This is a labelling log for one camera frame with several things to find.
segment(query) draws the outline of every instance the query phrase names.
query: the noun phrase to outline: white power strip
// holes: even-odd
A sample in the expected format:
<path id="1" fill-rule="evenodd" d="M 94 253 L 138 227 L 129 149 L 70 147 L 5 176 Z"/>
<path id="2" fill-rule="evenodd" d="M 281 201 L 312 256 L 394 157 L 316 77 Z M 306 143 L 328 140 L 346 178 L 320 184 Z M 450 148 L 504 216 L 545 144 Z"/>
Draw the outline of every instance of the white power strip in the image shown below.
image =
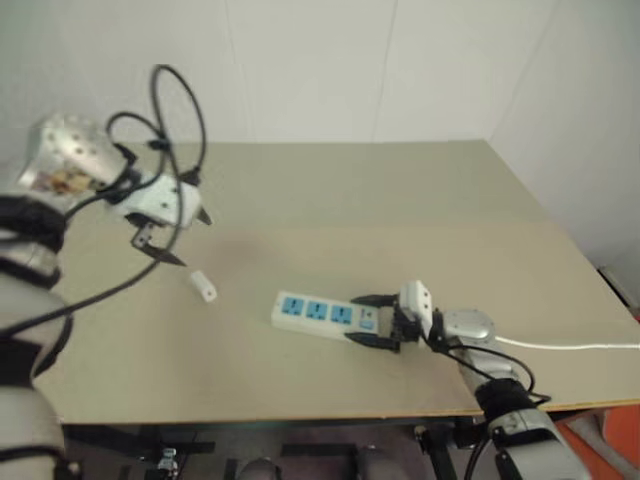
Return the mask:
<path id="1" fill-rule="evenodd" d="M 346 332 L 378 334 L 378 309 L 281 291 L 271 323 L 284 330 L 350 341 Z"/>

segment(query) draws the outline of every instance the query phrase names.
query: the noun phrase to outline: beige tabletop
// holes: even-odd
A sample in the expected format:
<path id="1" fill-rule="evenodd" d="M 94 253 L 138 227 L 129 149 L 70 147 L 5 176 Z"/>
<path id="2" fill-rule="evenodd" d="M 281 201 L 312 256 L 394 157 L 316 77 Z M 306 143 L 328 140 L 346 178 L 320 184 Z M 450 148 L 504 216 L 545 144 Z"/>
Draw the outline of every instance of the beige tabletop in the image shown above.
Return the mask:
<path id="1" fill-rule="evenodd" d="M 179 150 L 180 162 L 196 157 Z M 482 141 L 213 145 L 202 194 L 216 224 L 185 231 L 135 288 L 76 315 L 38 386 L 66 422 L 173 423 L 475 413 L 449 359 L 273 328 L 278 290 L 348 300 L 421 279 L 441 309 L 478 308 L 530 342 L 637 342 L 640 329 L 566 233 Z M 79 300 L 148 259 L 102 206 L 78 214 L 58 286 Z M 202 270 L 219 298 L 188 281 Z M 549 408 L 640 401 L 640 354 L 505 346 Z"/>

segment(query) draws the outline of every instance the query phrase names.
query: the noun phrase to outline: floor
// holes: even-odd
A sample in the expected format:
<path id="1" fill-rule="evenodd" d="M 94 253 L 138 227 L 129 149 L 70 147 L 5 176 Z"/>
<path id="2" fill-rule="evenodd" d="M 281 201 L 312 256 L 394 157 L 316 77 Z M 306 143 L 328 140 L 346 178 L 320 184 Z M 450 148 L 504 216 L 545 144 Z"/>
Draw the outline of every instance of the floor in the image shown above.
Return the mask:
<path id="1" fill-rule="evenodd" d="M 172 433 L 165 441 L 189 442 L 193 431 Z M 213 454 L 191 455 L 181 473 L 180 480 L 227 480 L 225 467 L 229 459 L 236 459 L 239 468 L 249 460 L 269 457 L 283 472 L 283 480 L 350 480 L 349 463 L 343 456 L 281 457 L 283 444 L 356 444 L 358 447 L 375 445 L 384 449 L 405 470 L 411 480 L 434 479 L 428 457 L 423 457 L 413 438 L 410 426 L 349 426 L 349 427 L 214 427 L 197 434 L 199 441 L 215 441 Z M 148 464 L 122 455 L 68 442 L 69 456 L 83 464 L 86 480 L 142 480 Z M 451 457 L 459 478 L 469 451 L 451 450 Z M 494 452 L 487 450 L 480 459 L 474 479 L 493 479 L 497 472 L 493 465 Z"/>

